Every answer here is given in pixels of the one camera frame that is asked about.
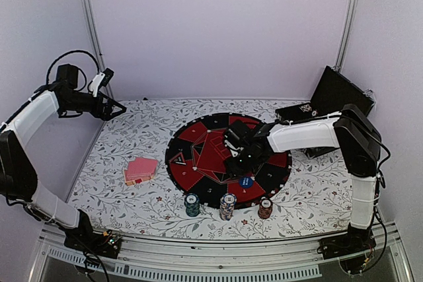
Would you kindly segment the red brown poker chip stack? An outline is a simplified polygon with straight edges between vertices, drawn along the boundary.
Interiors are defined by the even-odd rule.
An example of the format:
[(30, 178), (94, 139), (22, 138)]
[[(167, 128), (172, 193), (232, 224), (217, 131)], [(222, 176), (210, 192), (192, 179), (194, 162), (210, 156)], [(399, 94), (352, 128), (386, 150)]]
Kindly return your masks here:
[(268, 198), (263, 198), (260, 200), (259, 208), (258, 208), (258, 216), (261, 219), (268, 219), (273, 210), (273, 203)]

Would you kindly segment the blue beige poker chip stack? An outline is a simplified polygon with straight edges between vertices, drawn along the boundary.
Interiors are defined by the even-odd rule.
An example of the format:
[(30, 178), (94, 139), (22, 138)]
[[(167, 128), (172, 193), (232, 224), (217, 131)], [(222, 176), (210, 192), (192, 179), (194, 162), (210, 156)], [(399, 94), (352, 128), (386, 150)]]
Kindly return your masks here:
[(224, 194), (220, 199), (219, 216), (224, 221), (229, 221), (233, 216), (233, 211), (237, 202), (234, 194)]

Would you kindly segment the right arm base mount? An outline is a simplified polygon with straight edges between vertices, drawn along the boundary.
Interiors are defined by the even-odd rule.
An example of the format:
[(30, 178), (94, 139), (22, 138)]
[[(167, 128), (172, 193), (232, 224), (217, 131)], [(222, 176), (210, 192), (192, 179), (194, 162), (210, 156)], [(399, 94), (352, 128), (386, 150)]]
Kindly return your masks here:
[(373, 257), (376, 242), (372, 234), (363, 239), (360, 235), (343, 234), (322, 238), (319, 240), (317, 253), (324, 260), (339, 259), (343, 272), (349, 275), (358, 275), (365, 271)]

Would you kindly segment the blue small blind button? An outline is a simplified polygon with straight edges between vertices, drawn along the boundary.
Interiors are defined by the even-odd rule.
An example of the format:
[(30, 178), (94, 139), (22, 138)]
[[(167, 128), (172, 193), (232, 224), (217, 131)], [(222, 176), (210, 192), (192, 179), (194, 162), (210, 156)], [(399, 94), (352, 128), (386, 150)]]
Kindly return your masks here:
[(242, 177), (239, 179), (239, 185), (244, 189), (248, 189), (254, 185), (254, 180), (250, 177)]

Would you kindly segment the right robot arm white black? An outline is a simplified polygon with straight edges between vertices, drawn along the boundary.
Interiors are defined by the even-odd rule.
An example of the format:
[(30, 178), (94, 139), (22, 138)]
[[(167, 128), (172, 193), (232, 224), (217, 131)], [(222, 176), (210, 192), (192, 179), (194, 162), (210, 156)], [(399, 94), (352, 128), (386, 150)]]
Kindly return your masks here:
[(352, 179), (352, 212), (342, 247), (357, 252), (366, 244), (375, 218), (378, 191), (386, 186), (381, 171), (382, 138), (366, 115), (353, 104), (338, 112), (297, 122), (262, 123), (250, 128), (235, 120), (223, 134), (230, 156), (225, 170), (230, 177), (254, 172), (271, 156), (292, 150), (330, 148), (340, 151)]

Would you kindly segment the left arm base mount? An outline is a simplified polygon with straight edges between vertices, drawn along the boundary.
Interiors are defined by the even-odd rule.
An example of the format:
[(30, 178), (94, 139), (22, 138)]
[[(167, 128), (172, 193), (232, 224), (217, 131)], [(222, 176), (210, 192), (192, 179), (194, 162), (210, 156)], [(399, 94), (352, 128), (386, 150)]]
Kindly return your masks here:
[(108, 230), (103, 233), (83, 231), (80, 229), (65, 229), (64, 246), (81, 252), (93, 251), (96, 255), (117, 259), (120, 253), (121, 236)]

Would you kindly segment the green poker chip stack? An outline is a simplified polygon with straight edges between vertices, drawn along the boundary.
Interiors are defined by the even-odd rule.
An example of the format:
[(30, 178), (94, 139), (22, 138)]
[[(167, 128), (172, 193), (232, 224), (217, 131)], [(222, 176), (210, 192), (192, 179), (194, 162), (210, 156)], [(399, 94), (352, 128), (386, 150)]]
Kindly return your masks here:
[(200, 213), (200, 200), (196, 194), (188, 194), (184, 199), (186, 214), (189, 217), (196, 217)]

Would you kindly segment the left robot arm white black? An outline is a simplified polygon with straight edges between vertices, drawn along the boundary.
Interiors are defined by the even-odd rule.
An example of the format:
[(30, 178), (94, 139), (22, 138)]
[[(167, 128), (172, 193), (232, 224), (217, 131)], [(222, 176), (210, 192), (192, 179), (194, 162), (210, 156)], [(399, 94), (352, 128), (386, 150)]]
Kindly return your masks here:
[(1, 195), (9, 205), (21, 205), (35, 219), (58, 226), (85, 252), (98, 246), (89, 216), (72, 207), (43, 182), (45, 172), (57, 156), (47, 135), (46, 124), (54, 116), (70, 119), (90, 114), (104, 122), (122, 115), (126, 107), (101, 92), (114, 72), (98, 72), (87, 85), (78, 88), (80, 70), (71, 64), (57, 68), (56, 79), (42, 85), (1, 126)]

